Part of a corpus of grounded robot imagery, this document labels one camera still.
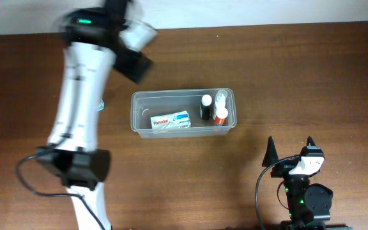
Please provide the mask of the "gold lid balm jar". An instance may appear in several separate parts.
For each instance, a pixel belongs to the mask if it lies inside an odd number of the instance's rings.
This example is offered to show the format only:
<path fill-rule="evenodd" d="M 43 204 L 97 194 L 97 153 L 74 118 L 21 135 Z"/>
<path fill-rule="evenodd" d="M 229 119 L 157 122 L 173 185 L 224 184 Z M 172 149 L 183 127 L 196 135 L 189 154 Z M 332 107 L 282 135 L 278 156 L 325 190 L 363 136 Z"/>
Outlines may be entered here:
<path fill-rule="evenodd" d="M 105 105 L 104 101 L 101 100 L 100 103 L 97 105 L 96 110 L 97 111 L 102 111 L 104 109 L 104 105 Z"/>

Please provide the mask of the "orange tube white cap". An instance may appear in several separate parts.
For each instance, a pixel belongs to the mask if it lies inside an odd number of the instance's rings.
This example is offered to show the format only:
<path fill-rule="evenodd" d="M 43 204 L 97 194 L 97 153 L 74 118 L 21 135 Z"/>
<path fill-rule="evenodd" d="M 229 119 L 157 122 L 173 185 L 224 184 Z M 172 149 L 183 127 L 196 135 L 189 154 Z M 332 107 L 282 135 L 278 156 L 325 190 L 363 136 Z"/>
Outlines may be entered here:
<path fill-rule="evenodd" d="M 214 122 L 216 126 L 222 126 L 228 116 L 228 110 L 225 107 L 219 107 L 215 111 Z"/>

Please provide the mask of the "white Panadol box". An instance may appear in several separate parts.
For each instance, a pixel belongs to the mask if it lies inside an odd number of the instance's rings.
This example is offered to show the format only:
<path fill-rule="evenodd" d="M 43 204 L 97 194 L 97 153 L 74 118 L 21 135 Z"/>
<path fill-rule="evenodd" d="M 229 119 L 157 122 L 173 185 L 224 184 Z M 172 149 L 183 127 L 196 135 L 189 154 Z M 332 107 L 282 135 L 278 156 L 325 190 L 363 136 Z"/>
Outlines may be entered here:
<path fill-rule="evenodd" d="M 181 128 L 190 128 L 191 121 L 187 111 L 175 112 L 150 118 L 151 128 L 155 134 Z"/>

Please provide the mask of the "white lotion bottle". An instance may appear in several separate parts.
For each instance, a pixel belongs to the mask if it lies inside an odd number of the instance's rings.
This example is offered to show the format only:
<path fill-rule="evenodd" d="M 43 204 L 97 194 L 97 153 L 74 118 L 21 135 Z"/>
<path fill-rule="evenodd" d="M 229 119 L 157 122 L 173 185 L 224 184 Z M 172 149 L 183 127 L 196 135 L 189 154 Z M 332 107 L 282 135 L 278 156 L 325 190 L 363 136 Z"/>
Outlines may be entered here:
<path fill-rule="evenodd" d="M 226 106 L 227 91 L 220 89 L 215 95 L 214 112 Z"/>

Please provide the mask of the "black bottle white cap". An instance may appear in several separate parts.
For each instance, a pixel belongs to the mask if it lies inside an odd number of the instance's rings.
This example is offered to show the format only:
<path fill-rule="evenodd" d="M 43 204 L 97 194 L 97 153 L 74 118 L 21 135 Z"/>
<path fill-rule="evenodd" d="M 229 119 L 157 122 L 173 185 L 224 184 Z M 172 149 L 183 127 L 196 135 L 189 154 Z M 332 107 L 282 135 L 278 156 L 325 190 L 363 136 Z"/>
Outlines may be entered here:
<path fill-rule="evenodd" d="M 200 116 L 203 120 L 209 120 L 211 104 L 212 97 L 210 95 L 203 95 L 200 104 Z"/>

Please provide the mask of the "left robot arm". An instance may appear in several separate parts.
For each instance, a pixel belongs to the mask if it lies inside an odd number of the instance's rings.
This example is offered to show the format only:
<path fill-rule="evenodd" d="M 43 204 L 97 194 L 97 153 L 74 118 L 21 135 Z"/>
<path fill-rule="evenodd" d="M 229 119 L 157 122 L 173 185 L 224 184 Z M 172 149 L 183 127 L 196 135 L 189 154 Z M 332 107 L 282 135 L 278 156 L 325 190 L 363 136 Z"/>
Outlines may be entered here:
<path fill-rule="evenodd" d="M 128 1 L 71 11 L 61 22 L 64 75 L 56 119 L 34 159 L 57 176 L 72 200 L 79 229 L 110 229 L 104 196 L 111 154 L 97 147 L 99 106 L 107 79 L 117 71 L 139 82 L 151 66 L 142 49 L 157 35 L 126 18 Z"/>

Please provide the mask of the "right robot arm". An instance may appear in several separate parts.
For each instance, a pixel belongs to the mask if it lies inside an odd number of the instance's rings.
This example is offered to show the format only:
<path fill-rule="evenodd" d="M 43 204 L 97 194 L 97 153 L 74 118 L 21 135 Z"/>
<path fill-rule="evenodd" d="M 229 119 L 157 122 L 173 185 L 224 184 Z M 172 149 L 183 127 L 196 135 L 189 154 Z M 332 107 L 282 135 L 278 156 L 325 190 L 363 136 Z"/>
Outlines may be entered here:
<path fill-rule="evenodd" d="M 264 170 L 257 179 L 255 191 L 255 209 L 262 229 L 265 227 L 259 213 L 259 183 L 268 171 L 272 178 L 282 179 L 279 185 L 284 187 L 286 193 L 285 209 L 288 210 L 289 220 L 282 221 L 280 229 L 351 229 L 344 224 L 326 223 L 331 219 L 330 209 L 334 193 L 322 184 L 310 182 L 310 178 L 320 172 L 324 161 L 324 153 L 312 137 L 307 138 L 306 145 L 299 154 L 282 159 L 278 157 L 273 138 L 268 138 L 262 163 Z"/>

